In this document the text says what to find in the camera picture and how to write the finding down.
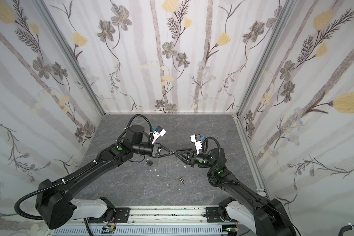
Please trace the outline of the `small black padlock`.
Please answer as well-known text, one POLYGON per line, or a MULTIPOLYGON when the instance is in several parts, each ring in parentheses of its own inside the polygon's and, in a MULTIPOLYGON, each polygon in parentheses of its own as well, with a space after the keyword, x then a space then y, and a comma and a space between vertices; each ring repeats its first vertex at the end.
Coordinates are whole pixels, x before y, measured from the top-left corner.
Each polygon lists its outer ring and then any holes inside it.
POLYGON ((148 166, 151 166, 151 165, 153 164, 153 161, 150 160, 150 159, 146 159, 146 164, 147 164, 148 166))

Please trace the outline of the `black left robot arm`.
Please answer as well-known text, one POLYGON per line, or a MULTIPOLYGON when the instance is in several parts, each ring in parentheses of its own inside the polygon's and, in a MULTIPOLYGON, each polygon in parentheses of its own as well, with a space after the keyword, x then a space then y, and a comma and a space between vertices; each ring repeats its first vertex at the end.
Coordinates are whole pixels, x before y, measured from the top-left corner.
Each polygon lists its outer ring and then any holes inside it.
POLYGON ((73 202, 74 197, 103 174, 129 161, 134 154, 162 157, 161 151, 164 147, 155 140, 142 141, 143 134, 142 126, 133 125, 125 131, 122 139, 100 151, 97 157, 82 169, 54 182, 49 179, 41 182, 35 208, 48 228, 57 229, 75 218, 78 206, 73 202))

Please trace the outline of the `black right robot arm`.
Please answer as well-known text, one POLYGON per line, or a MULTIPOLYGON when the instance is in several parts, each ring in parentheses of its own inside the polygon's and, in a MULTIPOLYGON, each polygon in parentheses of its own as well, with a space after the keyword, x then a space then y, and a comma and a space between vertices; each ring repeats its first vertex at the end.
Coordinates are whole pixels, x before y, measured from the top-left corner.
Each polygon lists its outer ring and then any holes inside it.
POLYGON ((297 236, 300 235, 284 206, 278 199, 269 200, 248 188, 227 167, 223 148, 214 148, 208 153, 196 154, 192 150, 175 152, 183 163, 190 166, 209 168, 207 179, 211 186, 229 193, 242 204, 253 217, 258 236, 297 236))

